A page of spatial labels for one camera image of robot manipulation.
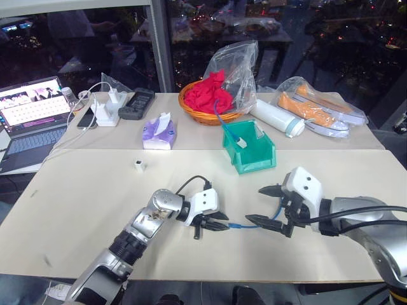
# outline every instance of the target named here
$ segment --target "screen display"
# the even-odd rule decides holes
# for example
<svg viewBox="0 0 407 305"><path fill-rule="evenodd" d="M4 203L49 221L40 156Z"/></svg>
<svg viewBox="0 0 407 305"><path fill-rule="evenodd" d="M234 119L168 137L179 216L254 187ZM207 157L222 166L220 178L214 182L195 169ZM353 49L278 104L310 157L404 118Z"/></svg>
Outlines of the screen display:
<svg viewBox="0 0 407 305"><path fill-rule="evenodd" d="M70 111L57 79L0 92L0 122L8 133L62 122Z"/></svg>

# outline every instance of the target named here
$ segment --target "small white cube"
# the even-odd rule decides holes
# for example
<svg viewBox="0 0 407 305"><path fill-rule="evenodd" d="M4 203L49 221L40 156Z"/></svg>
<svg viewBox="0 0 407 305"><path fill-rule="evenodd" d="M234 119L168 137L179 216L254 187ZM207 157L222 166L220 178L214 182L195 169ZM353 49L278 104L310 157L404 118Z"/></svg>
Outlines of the small white cube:
<svg viewBox="0 0 407 305"><path fill-rule="evenodd" d="M146 164L141 160L135 160L134 167L139 173L142 173L146 169Z"/></svg>

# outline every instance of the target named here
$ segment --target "laptop screen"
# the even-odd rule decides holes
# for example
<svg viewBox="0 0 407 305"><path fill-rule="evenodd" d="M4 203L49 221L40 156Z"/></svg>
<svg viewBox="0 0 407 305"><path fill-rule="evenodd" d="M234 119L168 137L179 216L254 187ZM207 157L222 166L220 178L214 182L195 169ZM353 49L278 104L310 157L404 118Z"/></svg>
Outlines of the laptop screen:
<svg viewBox="0 0 407 305"><path fill-rule="evenodd" d="M0 122L10 136L62 124L70 111L57 77L0 90Z"/></svg>

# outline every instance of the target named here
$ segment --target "tissue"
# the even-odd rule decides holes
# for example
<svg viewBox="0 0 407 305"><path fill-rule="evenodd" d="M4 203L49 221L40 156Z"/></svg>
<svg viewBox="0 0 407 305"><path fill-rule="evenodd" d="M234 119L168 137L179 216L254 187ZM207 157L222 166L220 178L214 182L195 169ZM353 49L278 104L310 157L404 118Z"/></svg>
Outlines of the tissue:
<svg viewBox="0 0 407 305"><path fill-rule="evenodd" d="M176 139L176 129L171 120L171 113L148 121L142 131L144 149L172 149Z"/></svg>

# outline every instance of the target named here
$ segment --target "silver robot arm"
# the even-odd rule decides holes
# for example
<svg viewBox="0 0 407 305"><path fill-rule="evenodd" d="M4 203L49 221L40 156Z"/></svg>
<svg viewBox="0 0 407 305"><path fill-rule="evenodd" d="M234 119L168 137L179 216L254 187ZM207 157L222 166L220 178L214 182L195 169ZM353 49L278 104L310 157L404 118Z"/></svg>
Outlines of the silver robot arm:
<svg viewBox="0 0 407 305"><path fill-rule="evenodd" d="M228 219L219 212L218 196L214 189L199 192L188 201L167 189L159 189L153 193L147 206L139 210L123 228L112 245L104 249L74 282L66 302L117 304L124 293L123 283L133 271L136 260L143 255L150 241L169 218L182 221L187 226L195 226L195 230L197 227L213 231L228 229L211 219Z"/></svg>
<svg viewBox="0 0 407 305"><path fill-rule="evenodd" d="M366 249L389 286L393 303L406 299L407 222L391 211L407 212L407 208L389 207L370 197L324 199L321 183L302 167L288 173L281 186L266 186L259 192L282 198L287 224L264 215L246 215L251 222L287 237L295 226L306 225L323 235L348 236Z"/></svg>

